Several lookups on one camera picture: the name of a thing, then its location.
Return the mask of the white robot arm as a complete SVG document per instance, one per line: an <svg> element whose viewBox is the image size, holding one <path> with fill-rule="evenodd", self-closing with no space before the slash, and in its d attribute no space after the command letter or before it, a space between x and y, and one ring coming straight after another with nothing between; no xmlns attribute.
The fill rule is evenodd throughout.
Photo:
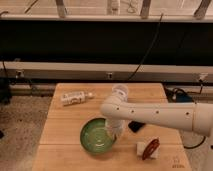
<svg viewBox="0 0 213 171"><path fill-rule="evenodd" d="M178 130L191 131L209 138L202 171L213 171L213 104L208 103L129 103L128 88L117 84L103 101L101 114L106 128L119 136L125 120L132 120Z"/></svg>

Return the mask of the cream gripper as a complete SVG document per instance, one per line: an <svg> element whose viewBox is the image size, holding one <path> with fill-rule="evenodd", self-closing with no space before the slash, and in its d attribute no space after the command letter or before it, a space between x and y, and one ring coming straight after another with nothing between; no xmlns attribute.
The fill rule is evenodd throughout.
<svg viewBox="0 0 213 171"><path fill-rule="evenodd" d="M123 132L123 124L115 124L113 125L112 123L107 122L105 124L106 126L106 130L108 135L112 138L112 139L116 139L118 137L121 136L122 132Z"/></svg>

